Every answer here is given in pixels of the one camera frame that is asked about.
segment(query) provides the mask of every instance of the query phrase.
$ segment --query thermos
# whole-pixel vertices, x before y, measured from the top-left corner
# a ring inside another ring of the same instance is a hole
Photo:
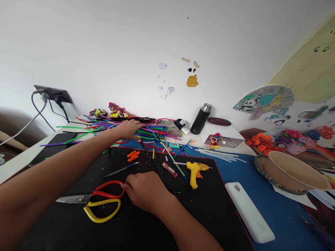
[[[210,104],[204,104],[201,107],[191,127],[191,133],[198,135],[201,132],[201,130],[203,129],[206,123],[206,120],[208,119],[210,115],[211,110],[212,110],[212,106]]]
[[[177,119],[174,121],[174,124],[181,130],[185,126],[185,120]]]

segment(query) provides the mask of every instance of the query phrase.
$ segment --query paper bowl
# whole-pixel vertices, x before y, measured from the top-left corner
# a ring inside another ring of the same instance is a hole
[[[314,168],[286,153],[271,151],[263,166],[275,181],[292,190],[329,190],[328,180]]]

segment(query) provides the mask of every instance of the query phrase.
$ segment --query panda drawing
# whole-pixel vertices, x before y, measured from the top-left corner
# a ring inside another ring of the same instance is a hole
[[[257,99],[253,99],[253,98],[246,99],[244,101],[244,104],[241,106],[240,111],[245,110],[245,111],[249,112],[254,107],[256,102],[257,102]]]

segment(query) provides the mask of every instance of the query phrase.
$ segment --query yellow scissors handle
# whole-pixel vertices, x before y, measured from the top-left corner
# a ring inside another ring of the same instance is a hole
[[[112,213],[110,216],[107,216],[105,218],[98,218],[97,216],[95,216],[92,212],[92,210],[90,209],[90,207],[93,206],[100,206],[103,204],[107,204],[107,203],[111,203],[111,202],[117,202],[118,203],[118,208],[114,211],[114,213]],[[87,216],[91,219],[91,221],[95,222],[95,223],[104,223],[106,221],[109,221],[111,218],[113,218],[118,211],[120,210],[121,207],[121,201],[119,199],[108,199],[108,200],[102,200],[102,201],[98,201],[98,202],[88,202],[86,206],[84,206],[84,211],[87,214]]]

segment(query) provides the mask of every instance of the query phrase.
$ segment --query wall socket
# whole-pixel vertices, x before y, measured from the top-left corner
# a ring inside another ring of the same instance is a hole
[[[41,86],[41,85],[34,85],[36,90],[38,89],[43,89],[47,94],[49,94],[49,99],[50,100],[55,100],[56,95],[61,95],[64,97],[64,100],[62,102],[66,103],[73,103],[69,93],[66,90],[61,90],[57,88],[51,88],[51,87],[46,87],[46,86]]]

